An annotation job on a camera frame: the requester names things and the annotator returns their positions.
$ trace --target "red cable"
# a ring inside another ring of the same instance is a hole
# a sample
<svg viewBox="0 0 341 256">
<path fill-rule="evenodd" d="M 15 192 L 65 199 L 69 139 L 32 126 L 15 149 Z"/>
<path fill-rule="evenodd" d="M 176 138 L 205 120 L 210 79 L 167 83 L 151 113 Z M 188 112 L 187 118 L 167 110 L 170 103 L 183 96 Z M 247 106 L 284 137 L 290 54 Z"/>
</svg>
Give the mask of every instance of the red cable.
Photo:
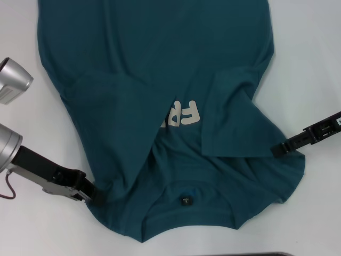
<svg viewBox="0 0 341 256">
<path fill-rule="evenodd" d="M 4 198 L 4 199 L 15 199 L 15 197 L 17 196 L 15 194 L 15 191 L 14 189 L 12 188 L 10 182 L 9 182 L 9 176 L 10 176 L 10 173 L 6 174 L 6 183 L 8 185 L 8 187 L 10 188 L 11 192 L 13 193 L 13 196 L 4 196 L 4 195 L 1 195 L 0 194 L 0 197 Z"/>
</svg>

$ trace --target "t-shirt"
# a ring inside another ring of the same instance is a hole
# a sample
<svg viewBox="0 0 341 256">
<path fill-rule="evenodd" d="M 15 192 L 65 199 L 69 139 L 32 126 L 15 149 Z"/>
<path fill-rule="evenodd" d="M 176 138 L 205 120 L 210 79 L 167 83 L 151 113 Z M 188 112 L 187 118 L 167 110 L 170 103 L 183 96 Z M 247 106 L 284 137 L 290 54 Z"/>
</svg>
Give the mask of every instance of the t-shirt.
<svg viewBox="0 0 341 256">
<path fill-rule="evenodd" d="M 285 137 L 252 102 L 274 51 L 266 0 L 39 1 L 38 42 L 109 229 L 238 229 L 300 182 L 304 155 L 272 156 Z"/>
</svg>

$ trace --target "white table surface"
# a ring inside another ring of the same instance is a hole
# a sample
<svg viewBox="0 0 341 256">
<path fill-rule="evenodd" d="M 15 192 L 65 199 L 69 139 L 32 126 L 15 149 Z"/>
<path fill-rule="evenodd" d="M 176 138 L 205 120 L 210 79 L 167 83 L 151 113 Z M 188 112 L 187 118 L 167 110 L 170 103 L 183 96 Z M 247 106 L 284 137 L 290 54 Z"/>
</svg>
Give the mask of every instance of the white table surface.
<svg viewBox="0 0 341 256">
<path fill-rule="evenodd" d="M 0 60 L 11 57 L 35 78 L 0 123 L 23 145 L 92 175 L 75 128 L 40 64 L 37 1 L 0 0 Z M 275 56 L 256 104 L 286 136 L 341 111 L 341 1 L 270 0 Z M 184 227 L 144 244 L 102 226 L 86 205 L 51 196 L 16 174 L 13 201 L 0 199 L 0 255 L 209 255 L 282 251 L 341 255 L 341 134 L 300 150 L 306 174 L 284 205 L 271 205 L 239 230 Z M 9 194 L 5 172 L 0 194 Z"/>
</svg>

